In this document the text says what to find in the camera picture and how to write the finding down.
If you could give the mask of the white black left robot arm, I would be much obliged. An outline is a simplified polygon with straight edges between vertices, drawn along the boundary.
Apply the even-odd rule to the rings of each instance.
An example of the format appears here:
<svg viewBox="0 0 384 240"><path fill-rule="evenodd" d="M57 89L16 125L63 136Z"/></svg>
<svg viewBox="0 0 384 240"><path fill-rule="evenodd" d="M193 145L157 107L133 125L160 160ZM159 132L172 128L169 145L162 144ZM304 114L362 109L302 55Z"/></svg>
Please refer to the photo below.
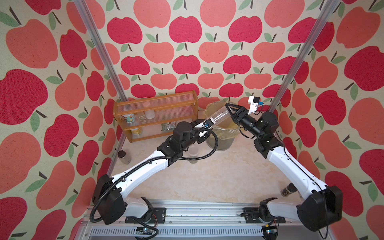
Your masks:
<svg viewBox="0 0 384 240"><path fill-rule="evenodd" d="M194 143L201 144L214 135L213 119L180 122L157 150L149 157L118 175L103 175L98 179L92 202L90 222L110 225L121 217L147 222L153 215L152 204L144 197L129 198L129 194L142 182L176 161L184 161L184 151Z"/></svg>

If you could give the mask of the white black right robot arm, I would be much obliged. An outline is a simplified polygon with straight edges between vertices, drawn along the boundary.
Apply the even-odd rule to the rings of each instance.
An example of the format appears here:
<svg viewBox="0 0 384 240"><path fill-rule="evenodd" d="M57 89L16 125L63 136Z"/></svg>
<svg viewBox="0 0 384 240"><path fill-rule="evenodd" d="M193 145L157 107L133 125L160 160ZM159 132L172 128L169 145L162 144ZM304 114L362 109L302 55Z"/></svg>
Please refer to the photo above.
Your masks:
<svg viewBox="0 0 384 240"><path fill-rule="evenodd" d="M279 126L275 114L265 112L256 120L242 106L227 103L226 109L236 125L255 136L256 150L280 169L304 199L297 205L277 199L266 200L260 213L263 220L271 217L293 219L315 232L342 219L342 191L326 185L288 153L282 141L275 137Z"/></svg>

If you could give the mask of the clear plastic jar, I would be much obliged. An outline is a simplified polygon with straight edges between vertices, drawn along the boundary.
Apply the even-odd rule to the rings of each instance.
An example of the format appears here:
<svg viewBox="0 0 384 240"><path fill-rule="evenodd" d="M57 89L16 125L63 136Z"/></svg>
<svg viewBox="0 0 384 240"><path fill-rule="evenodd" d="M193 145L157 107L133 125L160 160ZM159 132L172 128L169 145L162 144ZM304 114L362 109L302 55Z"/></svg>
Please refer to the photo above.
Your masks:
<svg viewBox="0 0 384 240"><path fill-rule="evenodd" d="M214 114L212 114L209 118L212 118L216 122L214 126L217 126L229 117L230 117L230 115L229 115L226 107L222 107L218 111L216 111Z"/></svg>

